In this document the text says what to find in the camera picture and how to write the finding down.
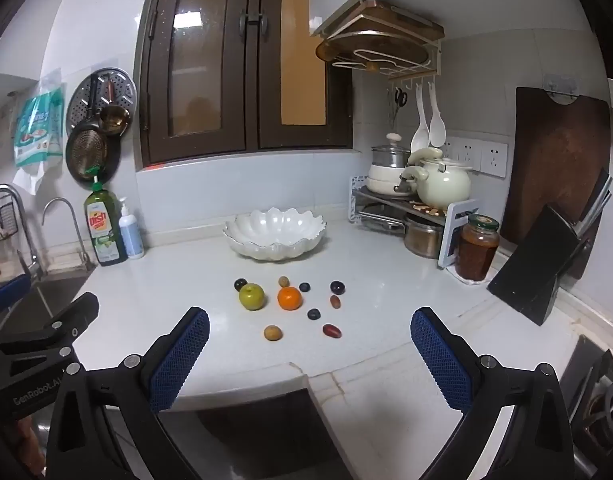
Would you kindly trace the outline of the brown kiwi fruit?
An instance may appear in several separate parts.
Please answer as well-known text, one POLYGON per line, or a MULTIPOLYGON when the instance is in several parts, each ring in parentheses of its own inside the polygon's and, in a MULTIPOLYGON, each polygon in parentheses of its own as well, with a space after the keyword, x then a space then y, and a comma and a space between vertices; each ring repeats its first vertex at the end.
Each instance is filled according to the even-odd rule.
POLYGON ((276 325, 267 325, 264 328, 263 336, 268 341, 279 341, 282 339, 282 330, 276 325))

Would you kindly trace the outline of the dark plum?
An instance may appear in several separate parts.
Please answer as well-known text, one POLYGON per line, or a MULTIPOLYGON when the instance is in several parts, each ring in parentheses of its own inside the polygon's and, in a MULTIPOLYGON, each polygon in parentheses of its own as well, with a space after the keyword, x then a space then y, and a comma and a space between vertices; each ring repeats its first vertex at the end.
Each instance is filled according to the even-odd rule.
POLYGON ((238 278, 234 283, 234 288, 239 292, 248 282, 244 278, 238 278))
POLYGON ((331 292, 334 295, 341 295, 346 291, 346 286, 343 282, 333 281, 331 282, 331 292))

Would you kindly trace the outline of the green apple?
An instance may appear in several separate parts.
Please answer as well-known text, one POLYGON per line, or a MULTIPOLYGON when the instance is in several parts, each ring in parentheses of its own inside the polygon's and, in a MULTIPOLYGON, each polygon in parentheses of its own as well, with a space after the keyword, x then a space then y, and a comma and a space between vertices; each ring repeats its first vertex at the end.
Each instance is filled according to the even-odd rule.
POLYGON ((249 311, 258 311, 266 303, 266 295, 263 288, 254 283, 242 285, 238 292, 238 299, 241 305, 249 311))

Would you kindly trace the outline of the orange tangerine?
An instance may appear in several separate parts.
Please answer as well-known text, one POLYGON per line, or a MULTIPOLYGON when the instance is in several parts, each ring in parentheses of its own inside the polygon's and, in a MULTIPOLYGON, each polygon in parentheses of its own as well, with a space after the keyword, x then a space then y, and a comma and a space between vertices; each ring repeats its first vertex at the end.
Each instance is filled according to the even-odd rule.
POLYGON ((277 303, 282 310, 298 310, 303 304, 302 292, 296 287, 282 287, 277 293, 277 303))

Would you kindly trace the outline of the red date front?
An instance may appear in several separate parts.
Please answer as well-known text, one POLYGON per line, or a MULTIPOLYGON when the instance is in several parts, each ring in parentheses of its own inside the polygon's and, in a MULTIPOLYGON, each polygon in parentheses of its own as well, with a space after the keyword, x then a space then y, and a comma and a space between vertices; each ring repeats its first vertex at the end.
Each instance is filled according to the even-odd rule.
POLYGON ((323 333, 327 337, 336 338, 336 339, 339 339, 343 336, 343 333, 341 333, 341 330, 339 330, 339 328, 333 324, 325 324, 323 326, 323 333))

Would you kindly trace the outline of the steel sink basin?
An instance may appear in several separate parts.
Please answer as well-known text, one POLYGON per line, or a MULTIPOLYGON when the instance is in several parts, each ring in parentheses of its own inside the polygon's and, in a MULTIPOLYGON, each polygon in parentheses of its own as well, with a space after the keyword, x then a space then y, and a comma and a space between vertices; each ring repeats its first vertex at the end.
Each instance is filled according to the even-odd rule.
POLYGON ((90 272, 49 274, 11 310, 0 312, 0 335, 34 332, 79 296, 90 272))

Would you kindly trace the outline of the gas stove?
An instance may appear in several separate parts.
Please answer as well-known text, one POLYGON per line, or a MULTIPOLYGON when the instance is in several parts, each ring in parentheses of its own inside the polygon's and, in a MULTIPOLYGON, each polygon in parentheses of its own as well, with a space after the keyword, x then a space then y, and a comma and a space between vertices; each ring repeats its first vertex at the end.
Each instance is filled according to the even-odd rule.
POLYGON ((613 479, 613 354, 581 336, 561 378, 575 477, 613 479))

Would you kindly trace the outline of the black frying pan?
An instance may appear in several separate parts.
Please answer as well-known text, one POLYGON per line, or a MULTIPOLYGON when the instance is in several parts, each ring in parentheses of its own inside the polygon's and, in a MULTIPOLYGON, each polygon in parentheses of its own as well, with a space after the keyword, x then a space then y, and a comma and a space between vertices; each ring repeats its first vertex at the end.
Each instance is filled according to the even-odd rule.
POLYGON ((66 164, 71 177, 82 186, 90 186, 94 177, 108 183, 116 174, 121 159, 121 143, 117 136, 102 131, 97 108, 98 77, 90 76, 90 99, 87 115, 69 134, 66 164))

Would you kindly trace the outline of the white scalloped ceramic bowl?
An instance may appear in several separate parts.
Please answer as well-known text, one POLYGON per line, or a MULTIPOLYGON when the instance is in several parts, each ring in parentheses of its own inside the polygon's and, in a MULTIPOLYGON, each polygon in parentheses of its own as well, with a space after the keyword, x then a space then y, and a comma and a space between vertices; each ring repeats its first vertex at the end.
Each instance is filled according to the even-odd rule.
POLYGON ((296 259, 320 245, 327 224, 312 211, 297 209, 251 211, 238 214, 224 224, 223 234, 230 249, 258 261, 296 259))

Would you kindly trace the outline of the small brass ladle pot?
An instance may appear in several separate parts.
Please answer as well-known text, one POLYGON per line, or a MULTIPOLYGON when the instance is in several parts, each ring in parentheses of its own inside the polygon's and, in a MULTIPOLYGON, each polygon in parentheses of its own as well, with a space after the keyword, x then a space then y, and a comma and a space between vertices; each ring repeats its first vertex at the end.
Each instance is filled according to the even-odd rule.
POLYGON ((105 136, 122 136, 132 121, 132 112, 123 101, 124 94, 110 76, 101 78, 98 120, 105 136))

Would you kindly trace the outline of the round perforated steel tray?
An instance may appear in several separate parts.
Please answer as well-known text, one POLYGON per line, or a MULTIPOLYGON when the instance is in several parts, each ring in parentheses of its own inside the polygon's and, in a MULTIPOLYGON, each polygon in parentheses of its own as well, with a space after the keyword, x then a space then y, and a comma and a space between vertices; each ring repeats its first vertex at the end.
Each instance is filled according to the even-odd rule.
POLYGON ((131 116, 136 110, 137 93, 131 76, 120 68, 103 67, 86 76, 75 88, 66 114, 66 133, 70 134, 93 110, 119 105, 131 116))

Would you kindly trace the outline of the cream pot with glass lid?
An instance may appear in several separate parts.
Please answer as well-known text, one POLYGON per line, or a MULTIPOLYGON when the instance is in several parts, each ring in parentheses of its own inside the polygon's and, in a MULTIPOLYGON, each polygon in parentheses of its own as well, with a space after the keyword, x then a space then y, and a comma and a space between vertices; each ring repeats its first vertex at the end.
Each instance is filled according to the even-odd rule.
POLYGON ((388 133, 386 140, 386 144, 372 147, 372 165, 365 184, 369 191, 378 195, 412 197, 416 184, 401 177, 411 152, 400 145, 402 138, 398 133, 388 133))

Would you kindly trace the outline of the white rice spoon left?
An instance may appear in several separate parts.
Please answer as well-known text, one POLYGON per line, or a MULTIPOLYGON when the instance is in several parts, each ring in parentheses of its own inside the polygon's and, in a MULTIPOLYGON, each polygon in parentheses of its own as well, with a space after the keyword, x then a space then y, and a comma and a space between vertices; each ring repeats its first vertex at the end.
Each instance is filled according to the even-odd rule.
POLYGON ((429 128, 425 114, 424 88, 422 84, 416 84, 415 86, 415 99, 419 124, 411 141, 411 154, 414 154, 423 148, 428 148, 429 146, 429 128))

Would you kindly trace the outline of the white rice spoon right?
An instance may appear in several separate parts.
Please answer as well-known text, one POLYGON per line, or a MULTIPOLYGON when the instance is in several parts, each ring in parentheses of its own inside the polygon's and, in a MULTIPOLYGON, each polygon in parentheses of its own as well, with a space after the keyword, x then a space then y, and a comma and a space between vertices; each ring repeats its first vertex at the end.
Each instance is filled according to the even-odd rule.
POLYGON ((441 148, 447 140, 447 128, 441 117, 437 99, 436 84, 428 82, 429 99, 431 104, 431 119, 429 125, 429 142, 434 148, 441 148))

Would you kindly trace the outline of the black scissors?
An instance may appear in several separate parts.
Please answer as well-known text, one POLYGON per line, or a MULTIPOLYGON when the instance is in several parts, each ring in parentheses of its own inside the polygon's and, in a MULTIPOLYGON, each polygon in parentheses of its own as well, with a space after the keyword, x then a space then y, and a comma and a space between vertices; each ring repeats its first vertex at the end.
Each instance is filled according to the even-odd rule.
POLYGON ((392 89, 389 103, 389 122, 392 129, 395 128, 395 124, 397 123, 399 111, 402 110, 405 105, 407 105, 408 100, 409 95, 405 90, 399 87, 392 89))

